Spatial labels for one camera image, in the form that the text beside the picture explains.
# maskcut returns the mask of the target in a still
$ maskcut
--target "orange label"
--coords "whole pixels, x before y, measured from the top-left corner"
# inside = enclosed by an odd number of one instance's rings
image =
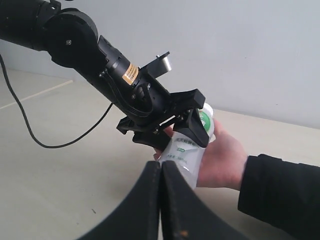
[[[132,85],[136,78],[138,77],[139,69],[130,63],[128,70],[122,76],[123,80],[125,80],[129,85]]]

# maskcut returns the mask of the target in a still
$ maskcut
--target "black cable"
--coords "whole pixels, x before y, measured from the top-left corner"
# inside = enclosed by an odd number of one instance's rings
[[[9,77],[8,77],[8,74],[7,74],[7,69],[6,69],[6,66],[5,66],[5,62],[2,58],[2,55],[0,54],[0,64],[1,64],[1,67],[2,67],[2,72],[3,72],[3,76],[4,76],[4,79],[5,79],[5,83],[10,91],[10,93],[12,94],[14,100],[16,101],[16,103],[18,104],[21,112],[22,112],[22,115],[23,115],[23,118],[24,118],[24,121],[25,121],[25,124],[26,124],[26,127],[28,128],[28,131],[30,133],[30,136],[32,137],[32,139],[37,143],[39,144],[41,147],[43,148],[46,148],[46,149],[61,149],[61,148],[64,148],[64,147],[68,147],[72,144],[75,144],[76,142],[80,141],[81,139],[83,139],[85,136],[87,136],[89,133],[91,133],[102,121],[103,119],[107,116],[107,114],[109,113],[110,109],[112,108],[113,106],[113,103],[110,104],[110,106],[108,107],[108,109],[106,110],[106,112],[103,114],[103,116],[100,118],[100,120],[95,124],[93,125],[93,127],[91,127],[87,132],[85,132],[83,135],[81,135],[80,137],[78,137],[76,140],[73,140],[71,142],[68,142],[66,144],[63,144],[63,145],[57,145],[57,146],[48,146],[48,145],[45,145],[43,144],[42,142],[40,142],[34,135],[31,127],[30,127],[30,124],[29,124],[29,121],[28,121],[28,118],[27,118],[27,115],[26,115],[26,112],[24,110],[24,107],[22,106],[19,98],[17,97],[15,91],[13,90],[11,84],[10,84],[10,81],[9,81]]]

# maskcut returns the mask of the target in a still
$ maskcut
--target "black curved object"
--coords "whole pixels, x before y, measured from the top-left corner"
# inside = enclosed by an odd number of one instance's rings
[[[148,162],[119,207],[79,240],[157,240],[159,212],[164,240],[248,240],[205,206],[173,161]]]

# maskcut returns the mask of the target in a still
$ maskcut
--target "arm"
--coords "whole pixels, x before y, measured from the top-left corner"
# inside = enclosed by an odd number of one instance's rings
[[[320,168],[249,156],[238,209],[297,239],[320,239]]]

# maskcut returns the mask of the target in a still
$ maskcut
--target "human hand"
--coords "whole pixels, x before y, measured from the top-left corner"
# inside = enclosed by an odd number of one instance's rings
[[[165,132],[172,137],[173,130]],[[240,190],[248,154],[242,144],[231,136],[220,122],[214,120],[215,140],[207,146],[201,161],[197,186]],[[156,150],[154,159],[161,155]]]

